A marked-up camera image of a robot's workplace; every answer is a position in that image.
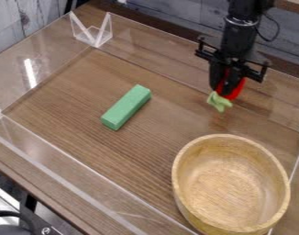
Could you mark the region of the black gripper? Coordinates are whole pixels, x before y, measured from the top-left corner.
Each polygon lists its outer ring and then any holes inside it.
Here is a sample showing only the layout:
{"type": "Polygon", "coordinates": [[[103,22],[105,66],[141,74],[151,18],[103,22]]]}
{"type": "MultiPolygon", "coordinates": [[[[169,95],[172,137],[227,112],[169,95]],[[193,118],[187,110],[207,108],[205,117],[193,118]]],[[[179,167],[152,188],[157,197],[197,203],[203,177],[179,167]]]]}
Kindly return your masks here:
{"type": "Polygon", "coordinates": [[[269,60],[255,49],[249,49],[244,55],[225,54],[220,48],[220,40],[205,36],[199,36],[195,55],[208,61],[209,86],[223,96],[239,96],[245,78],[261,83],[271,65],[269,60]]]}

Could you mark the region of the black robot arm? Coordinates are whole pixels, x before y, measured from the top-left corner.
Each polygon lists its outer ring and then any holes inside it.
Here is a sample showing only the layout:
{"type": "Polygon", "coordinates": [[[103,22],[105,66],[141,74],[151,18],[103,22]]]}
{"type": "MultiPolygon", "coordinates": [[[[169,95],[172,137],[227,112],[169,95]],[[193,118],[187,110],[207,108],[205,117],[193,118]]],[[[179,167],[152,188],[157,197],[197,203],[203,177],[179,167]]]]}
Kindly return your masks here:
{"type": "Polygon", "coordinates": [[[271,42],[276,39],[259,32],[261,17],[277,22],[267,15],[276,0],[227,0],[228,14],[224,17],[224,29],[217,42],[199,36],[199,48],[195,55],[209,64],[209,86],[219,96],[233,100],[239,96],[245,79],[263,82],[271,62],[255,50],[255,41],[260,37],[271,42]]]}

